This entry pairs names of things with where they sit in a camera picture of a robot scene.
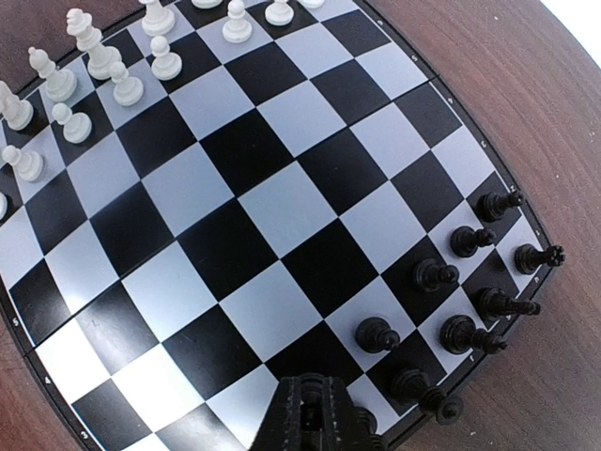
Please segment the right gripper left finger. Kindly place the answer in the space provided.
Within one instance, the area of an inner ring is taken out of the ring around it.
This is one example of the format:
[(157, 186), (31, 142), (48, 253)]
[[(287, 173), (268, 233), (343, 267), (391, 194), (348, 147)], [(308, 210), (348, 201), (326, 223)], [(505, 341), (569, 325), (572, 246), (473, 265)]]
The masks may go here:
[(303, 376), (280, 380), (257, 431), (253, 450), (302, 450), (302, 382)]

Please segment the black king chess piece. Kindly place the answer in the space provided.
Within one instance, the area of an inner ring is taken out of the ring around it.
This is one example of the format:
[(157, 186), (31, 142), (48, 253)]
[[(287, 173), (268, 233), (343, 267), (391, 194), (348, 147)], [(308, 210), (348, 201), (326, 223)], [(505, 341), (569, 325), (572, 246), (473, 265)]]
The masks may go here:
[(355, 413), (359, 423), (365, 429), (372, 448), (376, 451), (387, 451), (388, 445), (384, 438), (377, 434), (378, 421), (376, 417), (364, 407), (356, 407)]

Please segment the black and white chessboard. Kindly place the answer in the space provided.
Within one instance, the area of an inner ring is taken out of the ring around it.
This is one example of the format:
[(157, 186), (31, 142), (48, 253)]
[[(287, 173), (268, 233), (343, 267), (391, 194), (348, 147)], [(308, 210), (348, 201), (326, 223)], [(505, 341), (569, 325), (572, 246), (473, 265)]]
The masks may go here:
[[(278, 381), (332, 375), (397, 447), (427, 415), (399, 404), (415, 367), (454, 393), (485, 362), (439, 342), (444, 321), (484, 320), (486, 288), (530, 300), (548, 280), (516, 269), (522, 244), (551, 244), (526, 199), (494, 223), (478, 199), (518, 191), (498, 152), (438, 75), (363, 1), (293, 3), (276, 27), (226, 41), (226, 5), (166, 7), (182, 60), (169, 81), (135, 19), (107, 40), (144, 94), (124, 107), (79, 55), (69, 99), (91, 134), (65, 140), (43, 87), (29, 125), (1, 143), (38, 152), (35, 182), (1, 166), (1, 307), (20, 351), (83, 450), (245, 450)], [(461, 226), (494, 243), (456, 256)], [(414, 267), (454, 265), (424, 292)], [(355, 331), (385, 319), (400, 335), (368, 353)]]

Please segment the black pawn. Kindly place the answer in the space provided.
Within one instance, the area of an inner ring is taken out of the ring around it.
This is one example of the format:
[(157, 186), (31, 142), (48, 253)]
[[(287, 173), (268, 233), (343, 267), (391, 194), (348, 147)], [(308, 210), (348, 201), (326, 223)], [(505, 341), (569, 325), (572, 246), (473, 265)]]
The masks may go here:
[(450, 245), (453, 253), (458, 257), (472, 257), (479, 248), (487, 247), (494, 243), (496, 233), (490, 228), (473, 228), (463, 225), (451, 235)]
[(398, 347), (400, 335), (385, 319), (372, 317), (363, 320), (356, 328), (355, 341), (365, 352), (378, 353)]
[(323, 432), (323, 377), (317, 373), (305, 373), (300, 377), (300, 419), (304, 432)]

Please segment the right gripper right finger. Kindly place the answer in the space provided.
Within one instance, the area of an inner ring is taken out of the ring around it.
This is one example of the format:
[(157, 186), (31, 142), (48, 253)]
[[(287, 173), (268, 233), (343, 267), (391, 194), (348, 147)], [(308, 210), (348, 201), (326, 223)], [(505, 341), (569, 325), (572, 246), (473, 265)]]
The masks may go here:
[(356, 407), (340, 378), (323, 379), (321, 450), (373, 450)]

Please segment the black bishop chess piece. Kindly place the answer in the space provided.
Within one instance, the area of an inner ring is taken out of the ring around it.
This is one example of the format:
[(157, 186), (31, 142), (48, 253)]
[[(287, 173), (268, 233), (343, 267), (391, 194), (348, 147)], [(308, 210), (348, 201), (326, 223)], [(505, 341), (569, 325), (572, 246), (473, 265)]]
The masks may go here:
[(499, 334), (477, 328), (467, 315), (455, 315), (444, 321), (439, 332), (440, 344), (450, 353), (459, 355), (469, 349), (496, 354), (508, 347)]

